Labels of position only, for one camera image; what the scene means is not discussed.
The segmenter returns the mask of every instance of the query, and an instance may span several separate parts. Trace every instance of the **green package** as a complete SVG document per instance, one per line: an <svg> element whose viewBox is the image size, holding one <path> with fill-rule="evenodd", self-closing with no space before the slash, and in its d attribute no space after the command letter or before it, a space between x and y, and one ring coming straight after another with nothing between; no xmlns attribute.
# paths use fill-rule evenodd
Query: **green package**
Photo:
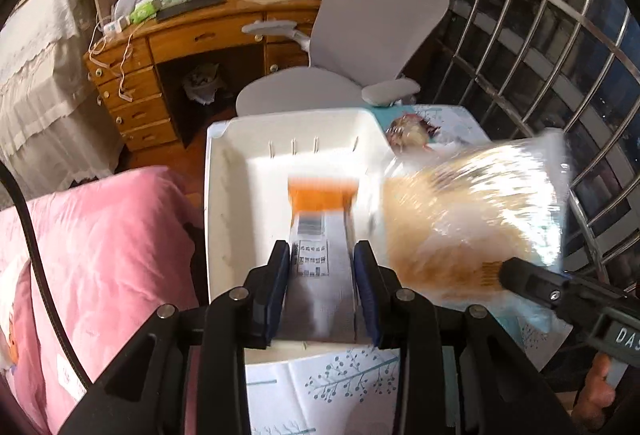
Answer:
<svg viewBox="0 0 640 435"><path fill-rule="evenodd" d="M129 22L131 24L139 24L144 22L147 18L151 18L156 15L156 8L151 2L145 2L137 6L133 12L129 15Z"/></svg>

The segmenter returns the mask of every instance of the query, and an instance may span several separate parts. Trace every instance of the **barcode label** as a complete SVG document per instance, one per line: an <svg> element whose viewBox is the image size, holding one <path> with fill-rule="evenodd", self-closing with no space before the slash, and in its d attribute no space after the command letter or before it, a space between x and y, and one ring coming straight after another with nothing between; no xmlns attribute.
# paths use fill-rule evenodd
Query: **barcode label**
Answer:
<svg viewBox="0 0 640 435"><path fill-rule="evenodd" d="M298 234L319 237L322 235L322 215L300 215Z"/></svg>

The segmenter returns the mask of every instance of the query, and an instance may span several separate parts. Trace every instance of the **pink comforter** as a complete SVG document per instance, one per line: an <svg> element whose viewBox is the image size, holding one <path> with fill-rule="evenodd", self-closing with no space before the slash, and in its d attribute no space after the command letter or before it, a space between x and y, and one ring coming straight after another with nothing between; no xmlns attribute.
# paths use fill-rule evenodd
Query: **pink comforter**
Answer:
<svg viewBox="0 0 640 435"><path fill-rule="evenodd" d="M194 245L183 225L202 227L202 212L168 168L127 171L29 207L56 307L92 381L160 304L198 306L190 273ZM61 385L66 359L11 208L0 213L0 274L16 263L15 393L34 423L55 434L77 399Z"/></svg>

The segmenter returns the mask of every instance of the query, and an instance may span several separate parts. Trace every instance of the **chair backrest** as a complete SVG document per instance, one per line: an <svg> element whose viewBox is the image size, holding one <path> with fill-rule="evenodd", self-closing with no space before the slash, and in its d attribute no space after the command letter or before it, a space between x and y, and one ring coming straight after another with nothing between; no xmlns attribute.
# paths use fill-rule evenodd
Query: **chair backrest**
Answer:
<svg viewBox="0 0 640 435"><path fill-rule="evenodd" d="M449 0L322 0L311 65L363 87L395 79L448 6Z"/></svg>

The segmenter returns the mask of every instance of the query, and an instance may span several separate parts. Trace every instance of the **package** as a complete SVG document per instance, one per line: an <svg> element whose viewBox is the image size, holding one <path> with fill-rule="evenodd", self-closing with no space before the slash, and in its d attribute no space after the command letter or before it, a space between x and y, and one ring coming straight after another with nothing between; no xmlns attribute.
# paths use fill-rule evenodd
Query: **package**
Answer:
<svg viewBox="0 0 640 435"><path fill-rule="evenodd" d="M569 172L560 132L423 155L389 167L382 189L390 266L437 305L480 303L544 328L548 311L503 290L502 262L517 256L559 271Z"/></svg>
<svg viewBox="0 0 640 435"><path fill-rule="evenodd" d="M291 269L279 339L355 341L351 180L289 180Z"/></svg>
<svg viewBox="0 0 640 435"><path fill-rule="evenodd" d="M152 18L156 15L156 6L152 2L145 2L144 4L137 4L136 8L129 15L129 21L132 24L141 24L147 18Z"/></svg>

